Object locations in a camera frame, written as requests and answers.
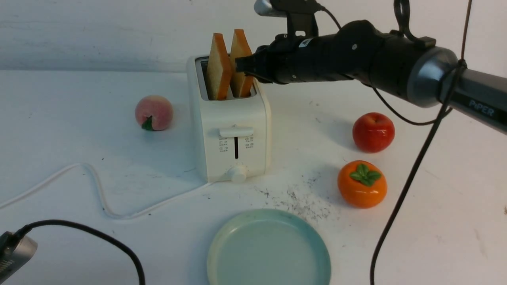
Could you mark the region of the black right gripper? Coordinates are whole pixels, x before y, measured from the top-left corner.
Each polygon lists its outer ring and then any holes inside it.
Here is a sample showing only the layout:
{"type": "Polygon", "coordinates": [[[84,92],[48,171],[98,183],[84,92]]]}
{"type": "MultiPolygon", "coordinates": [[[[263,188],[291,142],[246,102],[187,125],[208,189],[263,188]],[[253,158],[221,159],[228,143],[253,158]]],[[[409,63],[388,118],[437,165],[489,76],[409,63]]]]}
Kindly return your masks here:
{"type": "Polygon", "coordinates": [[[281,35],[254,55],[235,58],[236,72],[263,84],[336,82],[351,78],[347,57],[357,44],[356,34],[331,34],[289,40],[281,35]]]}

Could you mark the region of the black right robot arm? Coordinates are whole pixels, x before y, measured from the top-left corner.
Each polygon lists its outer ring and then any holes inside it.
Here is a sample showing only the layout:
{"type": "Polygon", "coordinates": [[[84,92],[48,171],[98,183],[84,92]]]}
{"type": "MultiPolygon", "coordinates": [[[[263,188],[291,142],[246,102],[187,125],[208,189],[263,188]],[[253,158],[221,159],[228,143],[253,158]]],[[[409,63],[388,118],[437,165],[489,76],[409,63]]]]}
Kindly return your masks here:
{"type": "Polygon", "coordinates": [[[456,54],[443,47],[419,48],[407,38],[384,34],[366,20],[336,34],[303,38],[278,35],[235,69],[262,83],[357,80],[421,108],[443,103],[458,69],[456,54]]]}

